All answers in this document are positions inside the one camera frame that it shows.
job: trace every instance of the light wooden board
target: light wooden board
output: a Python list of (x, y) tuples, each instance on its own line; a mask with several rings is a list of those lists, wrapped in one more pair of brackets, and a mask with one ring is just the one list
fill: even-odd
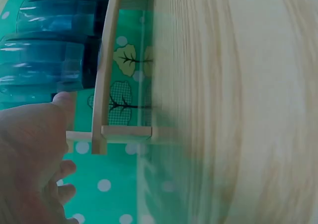
[(154, 53), (174, 220), (318, 223), (318, 0), (154, 0)]
[(98, 64), (92, 119), (92, 153), (106, 154), (107, 141), (101, 127), (107, 124), (113, 51), (121, 0), (109, 0)]

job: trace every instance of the leaf print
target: leaf print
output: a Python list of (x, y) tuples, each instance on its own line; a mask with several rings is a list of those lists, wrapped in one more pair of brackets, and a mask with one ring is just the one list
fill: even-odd
[(134, 45), (127, 44), (114, 52), (114, 61), (124, 75), (132, 76), (136, 68), (136, 49)]
[(147, 47), (145, 50), (145, 60), (144, 60), (144, 74), (147, 77), (151, 77), (153, 73), (153, 48)]

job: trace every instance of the white polka dot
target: white polka dot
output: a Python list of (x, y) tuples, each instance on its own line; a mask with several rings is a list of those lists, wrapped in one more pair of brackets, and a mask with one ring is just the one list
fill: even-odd
[(171, 193), (174, 191), (174, 184), (171, 181), (166, 181), (162, 183), (162, 190), (167, 193)]
[(142, 215), (141, 224), (155, 224), (155, 220), (150, 215)]
[(119, 222), (121, 224), (130, 224), (133, 222), (133, 217), (129, 214), (124, 214), (120, 217)]
[(145, 17), (144, 17), (144, 16), (140, 17), (139, 21), (140, 21), (142, 24), (145, 23)]
[(127, 38), (125, 36), (119, 36), (116, 40), (116, 43), (119, 46), (125, 46), (126, 44), (128, 44)]
[(63, 179), (60, 179), (56, 183), (57, 183), (58, 186), (62, 186), (64, 184), (64, 181), (63, 181)]
[(98, 182), (97, 187), (101, 192), (107, 192), (111, 188), (111, 182), (108, 179), (102, 179)]
[(80, 154), (85, 154), (89, 151), (89, 144), (87, 142), (78, 142), (76, 144), (76, 151)]
[(7, 11), (7, 12), (3, 13), (1, 19), (7, 19), (9, 15), (10, 15), (10, 12)]
[(73, 218), (75, 218), (76, 220), (78, 220), (79, 224), (83, 224), (85, 222), (85, 217), (82, 214), (74, 214)]
[(138, 144), (126, 144), (125, 151), (130, 155), (136, 154), (138, 151)]
[(135, 71), (133, 79), (137, 82), (143, 82), (145, 75), (142, 71)]

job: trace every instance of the wooden stick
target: wooden stick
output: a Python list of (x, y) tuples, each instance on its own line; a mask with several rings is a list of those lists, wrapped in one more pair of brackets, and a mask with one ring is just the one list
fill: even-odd
[(92, 153), (94, 154), (106, 154), (107, 144), (101, 134), (101, 127), (107, 124), (108, 120), (110, 79), (119, 5), (120, 0), (109, 0), (102, 35), (92, 121)]
[[(152, 127), (145, 126), (102, 126), (101, 134), (109, 143), (135, 143), (148, 140), (152, 136)], [(68, 142), (91, 142), (92, 132), (67, 131)]]

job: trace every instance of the hand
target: hand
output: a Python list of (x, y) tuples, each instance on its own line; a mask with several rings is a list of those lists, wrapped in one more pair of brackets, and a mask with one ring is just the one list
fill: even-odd
[(75, 195), (75, 187), (56, 184), (76, 170), (71, 160), (62, 161), (74, 113), (66, 92), (52, 103), (0, 112), (0, 223), (78, 223), (67, 220), (63, 208)]

